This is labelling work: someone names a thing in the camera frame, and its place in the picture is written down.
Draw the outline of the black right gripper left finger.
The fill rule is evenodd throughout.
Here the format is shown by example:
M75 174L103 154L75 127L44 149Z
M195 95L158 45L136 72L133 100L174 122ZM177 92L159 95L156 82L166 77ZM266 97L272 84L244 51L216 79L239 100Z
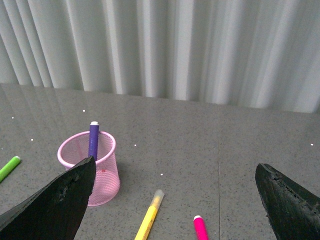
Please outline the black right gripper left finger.
M93 192L96 162L87 157L0 216L2 240L73 240Z

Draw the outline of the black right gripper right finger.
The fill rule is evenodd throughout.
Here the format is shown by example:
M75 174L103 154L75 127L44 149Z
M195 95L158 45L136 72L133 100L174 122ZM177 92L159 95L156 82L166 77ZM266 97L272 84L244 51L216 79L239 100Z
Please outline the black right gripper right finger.
M255 182L270 226L278 240L320 238L320 198L266 163Z

